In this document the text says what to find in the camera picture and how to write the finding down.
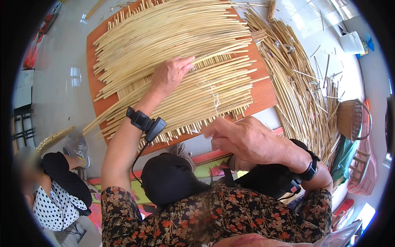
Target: wooden table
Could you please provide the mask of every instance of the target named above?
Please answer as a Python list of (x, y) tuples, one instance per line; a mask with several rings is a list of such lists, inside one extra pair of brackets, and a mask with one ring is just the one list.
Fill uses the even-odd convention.
[[(132, 4), (129, 5), (130, 9), (133, 11), (137, 7), (140, 6), (141, 0), (138, 0)], [(125, 8), (121, 9), (121, 11), (124, 11), (125, 13), (128, 11), (128, 7), (126, 6)], [(237, 14), (235, 9), (229, 9), (231, 14)], [(114, 16), (118, 12), (114, 12), (114, 15), (110, 16), (107, 20), (103, 21), (102, 24), (100, 24), (95, 30), (93, 30), (87, 37), (87, 69), (88, 69), (88, 80), (89, 80), (89, 90), (90, 90), (90, 95), (92, 97), (92, 100), (96, 98), (96, 95), (99, 93), (99, 90), (102, 89), (105, 84), (101, 81), (98, 80), (98, 78), (104, 73), (100, 72), (99, 74), (95, 75), (93, 66), (96, 64), (96, 59), (97, 57), (95, 56), (95, 49), (96, 46), (93, 45), (93, 42), (97, 40), (101, 35), (103, 35), (107, 31), (107, 24), (108, 21), (114, 21)], [(255, 72), (252, 72), (248, 74), (252, 80), (268, 76), (269, 73), (266, 69), (265, 63), (262, 60), (262, 57), (254, 43), (250, 44), (248, 47), (248, 52), (247, 55), (250, 57), (251, 60), (257, 60), (252, 66), (246, 67), (246, 69), (254, 69), (256, 68), (257, 70)], [(250, 105), (249, 108), (244, 112), (246, 116), (252, 115), (254, 113), (257, 113), (259, 111), (265, 110), (267, 108), (270, 108), (274, 105), (277, 104), (276, 96), (273, 91), (273, 87), (271, 84), (270, 78), (267, 78), (262, 81), (258, 81), (254, 83), (254, 87), (251, 89), (251, 96), (254, 99), (254, 103)], [(95, 110), (96, 116), (99, 116), (101, 113), (103, 113), (106, 109), (108, 109), (110, 106), (112, 106), (114, 103), (118, 101), (118, 96), (117, 94), (113, 94), (107, 99), (103, 100), (100, 99), (96, 102), (93, 102), (93, 108)], [(235, 121), (235, 119), (231, 118), (230, 116), (227, 116), (227, 119), (231, 121)], [(106, 122), (103, 122), (100, 125), (100, 129), (104, 129), (107, 126)], [(198, 136), (199, 134), (193, 133), (193, 134), (183, 134), (180, 136), (178, 139), (173, 139), (173, 142), (170, 142), (170, 144), (176, 144), (181, 141), (188, 140), (192, 137)], [(110, 143), (110, 140), (105, 139), (105, 142), (107, 145)], [(157, 143), (155, 146), (148, 146), (145, 150), (143, 155), (152, 153), (154, 151), (157, 151), (159, 149), (167, 147), (166, 143)]]

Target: tiled floor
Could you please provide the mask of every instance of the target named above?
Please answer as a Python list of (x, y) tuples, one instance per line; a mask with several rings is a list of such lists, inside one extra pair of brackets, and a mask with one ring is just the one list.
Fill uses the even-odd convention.
[[(66, 145), (70, 149), (76, 148), (78, 135), (82, 129), (90, 123), (96, 116), (90, 98), (87, 63), (86, 63), (86, 37), (99, 24), (100, 19), (106, 19), (110, 13), (110, 6), (119, 4), (119, 0), (107, 0), (88, 20), (82, 19), (83, 14), (88, 13), (97, 0), (66, 1), (62, 6), (58, 19), (43, 40), (36, 63), (36, 72), (33, 83), (33, 126), (36, 128), (35, 143), (38, 145), (45, 137), (54, 132), (65, 129), (71, 125), (76, 125), (68, 137), (55, 145), (50, 151), (61, 151)], [(267, 8), (255, 8), (261, 16), (266, 17)], [(286, 24), (293, 27), (297, 37), (301, 41), (308, 55), (315, 54), (321, 73), (325, 73), (327, 55), (330, 54), (328, 75), (333, 75), (342, 71), (335, 77), (340, 80), (340, 94), (346, 93), (343, 99), (360, 98), (363, 94), (362, 76), (359, 65), (354, 55), (345, 54), (339, 44), (339, 31), (336, 15), (333, 8), (324, 0), (277, 1), (275, 18), (282, 19)], [(324, 30), (319, 10), (324, 16)], [(263, 123), (267, 123), (271, 128), (280, 126), (277, 114), (274, 109), (267, 109), (254, 115)], [(106, 144), (103, 139), (97, 139), (94, 130), (87, 134), (89, 154), (92, 165), (87, 169), (88, 178), (100, 176), (102, 161), (106, 151)], [(186, 147), (193, 155), (210, 151), (210, 141), (202, 136), (186, 141)], [(140, 170), (145, 162), (155, 155), (141, 157), (135, 170)]]

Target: gray sneaker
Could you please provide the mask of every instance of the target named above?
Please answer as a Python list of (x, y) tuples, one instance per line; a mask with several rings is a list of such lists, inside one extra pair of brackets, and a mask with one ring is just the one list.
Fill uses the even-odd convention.
[(70, 156), (69, 149), (66, 146), (63, 147), (63, 153)]
[(85, 161), (85, 164), (81, 167), (88, 168), (90, 166), (90, 159), (88, 156), (88, 145), (84, 136), (80, 136), (78, 140), (78, 150), (74, 150), (77, 157)]
[(191, 156), (186, 152), (184, 142), (180, 142), (180, 143), (171, 145), (170, 147), (167, 147), (167, 151), (169, 153), (172, 153), (174, 155), (177, 155), (178, 157), (184, 158), (187, 161), (189, 161), (189, 163), (191, 164), (192, 172), (196, 171), (196, 164), (192, 160)]

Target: black floral shirt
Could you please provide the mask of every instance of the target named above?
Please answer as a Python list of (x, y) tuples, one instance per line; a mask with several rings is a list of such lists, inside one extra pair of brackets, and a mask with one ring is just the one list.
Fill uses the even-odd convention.
[(131, 194), (120, 187), (105, 189), (101, 201), (103, 246), (210, 246), (248, 233), (313, 243), (330, 232), (332, 217), (327, 190), (309, 193), (296, 213), (254, 190), (228, 188), (222, 180), (211, 190), (175, 202), (144, 220)]

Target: hand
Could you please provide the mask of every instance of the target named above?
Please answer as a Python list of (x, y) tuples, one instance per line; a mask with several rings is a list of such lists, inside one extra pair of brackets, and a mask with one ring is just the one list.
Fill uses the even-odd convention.
[(191, 62), (194, 56), (182, 58), (181, 56), (173, 57), (166, 60), (155, 68), (151, 79), (151, 90), (167, 97), (180, 84), (188, 71), (193, 68)]
[(236, 123), (218, 117), (204, 130), (204, 133), (205, 137), (213, 137), (211, 140), (213, 150), (220, 149), (234, 153), (242, 160), (256, 164), (288, 166), (287, 158), (290, 156), (291, 149), (298, 148), (289, 139), (276, 135), (251, 116)]

